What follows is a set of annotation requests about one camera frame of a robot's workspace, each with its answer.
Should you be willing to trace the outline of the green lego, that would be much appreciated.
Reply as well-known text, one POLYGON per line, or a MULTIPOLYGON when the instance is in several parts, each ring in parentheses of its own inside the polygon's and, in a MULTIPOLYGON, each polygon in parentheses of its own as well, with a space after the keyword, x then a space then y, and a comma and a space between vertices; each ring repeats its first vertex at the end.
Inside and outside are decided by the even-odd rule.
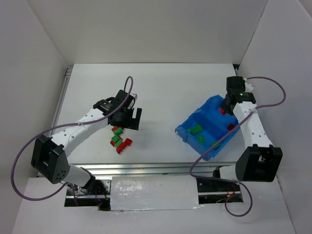
POLYGON ((117 130, 113 131, 114 135, 121 135, 123 133, 124 128, 119 127, 117 130))

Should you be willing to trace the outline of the red arch lego piece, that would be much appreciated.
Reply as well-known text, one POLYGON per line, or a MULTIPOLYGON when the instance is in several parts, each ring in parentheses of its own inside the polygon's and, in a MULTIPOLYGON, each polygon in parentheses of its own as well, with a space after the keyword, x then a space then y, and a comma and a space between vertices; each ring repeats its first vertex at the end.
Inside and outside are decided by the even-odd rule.
POLYGON ((220 113, 221 113, 222 115, 226 115, 226 113, 227 113, 227 112, 224 111, 222 108, 220 108, 219 111, 220 111, 220 113))

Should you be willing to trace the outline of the red rounded lego brick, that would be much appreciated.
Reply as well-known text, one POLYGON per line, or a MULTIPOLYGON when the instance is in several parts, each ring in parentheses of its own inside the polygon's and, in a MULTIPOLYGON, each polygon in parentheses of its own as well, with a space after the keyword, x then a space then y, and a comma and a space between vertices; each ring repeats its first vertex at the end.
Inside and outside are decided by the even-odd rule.
POLYGON ((231 131, 231 130, 234 129, 234 128, 235 128, 235 125, 232 124, 232 123, 230 123, 230 124, 228 125, 228 127, 227 127, 228 131, 231 131))

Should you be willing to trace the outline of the green rounded lego brick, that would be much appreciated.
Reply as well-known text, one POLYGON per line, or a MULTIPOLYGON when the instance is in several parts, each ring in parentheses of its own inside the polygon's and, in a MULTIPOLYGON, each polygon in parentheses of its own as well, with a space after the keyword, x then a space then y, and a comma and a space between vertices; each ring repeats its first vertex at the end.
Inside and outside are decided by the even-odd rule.
POLYGON ((194 135, 194 134, 197 134, 201 131, 201 128, 200 127, 193 127, 193 128, 189 128, 187 129, 187 132, 194 135))

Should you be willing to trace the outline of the green 2x4 lego brick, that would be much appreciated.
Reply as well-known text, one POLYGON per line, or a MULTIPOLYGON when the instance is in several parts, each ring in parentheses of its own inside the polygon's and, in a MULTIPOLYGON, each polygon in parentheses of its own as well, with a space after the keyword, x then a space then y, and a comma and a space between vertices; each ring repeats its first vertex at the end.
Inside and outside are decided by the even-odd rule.
POLYGON ((217 144, 217 141, 214 141, 211 143, 211 146, 213 149, 218 149, 220 147, 220 144, 217 144))

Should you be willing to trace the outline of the small green lego cube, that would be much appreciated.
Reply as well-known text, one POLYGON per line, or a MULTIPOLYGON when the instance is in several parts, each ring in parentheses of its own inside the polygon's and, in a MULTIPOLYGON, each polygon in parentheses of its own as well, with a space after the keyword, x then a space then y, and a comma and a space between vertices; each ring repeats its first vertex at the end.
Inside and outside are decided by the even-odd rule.
POLYGON ((205 143, 205 138, 204 138, 203 135, 198 135, 198 136, 197 136, 197 141, 198 141, 199 143, 201 143, 202 145, 206 145, 206 143, 205 143))

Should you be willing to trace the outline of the green 2x3 lego brick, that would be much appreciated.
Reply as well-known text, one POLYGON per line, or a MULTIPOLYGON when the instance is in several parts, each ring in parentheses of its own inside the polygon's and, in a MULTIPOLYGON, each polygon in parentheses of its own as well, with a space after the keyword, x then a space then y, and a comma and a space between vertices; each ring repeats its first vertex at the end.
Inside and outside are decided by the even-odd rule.
POLYGON ((199 124, 195 124, 195 127, 192 128, 192 134, 197 134, 203 131, 203 128, 199 124))

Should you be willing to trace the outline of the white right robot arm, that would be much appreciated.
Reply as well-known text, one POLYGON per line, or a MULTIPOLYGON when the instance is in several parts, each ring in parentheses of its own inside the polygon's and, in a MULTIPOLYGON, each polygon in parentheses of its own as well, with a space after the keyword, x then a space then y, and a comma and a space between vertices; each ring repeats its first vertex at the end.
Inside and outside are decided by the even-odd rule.
POLYGON ((234 165, 218 169, 220 178, 245 182, 272 182, 276 176, 283 153, 268 138, 258 109, 275 107, 286 99, 285 89, 275 80, 259 77, 275 83, 283 93, 283 99, 275 104, 257 106, 252 92, 247 91, 247 80, 233 76, 226 79, 227 94, 220 107, 226 113, 237 118, 242 132, 245 150, 234 165))

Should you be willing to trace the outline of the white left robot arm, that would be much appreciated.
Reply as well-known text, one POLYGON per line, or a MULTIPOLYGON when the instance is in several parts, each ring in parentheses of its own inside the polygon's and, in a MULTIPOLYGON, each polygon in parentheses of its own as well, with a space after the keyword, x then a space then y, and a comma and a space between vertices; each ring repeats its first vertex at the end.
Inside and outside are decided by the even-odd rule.
POLYGON ((88 170, 68 162, 68 156, 92 134, 109 125, 138 130, 142 109, 134 108, 136 94, 119 90, 115 97, 93 105, 73 126, 50 137, 44 134, 35 140, 31 165, 52 184, 67 182, 88 193, 101 182, 88 170))

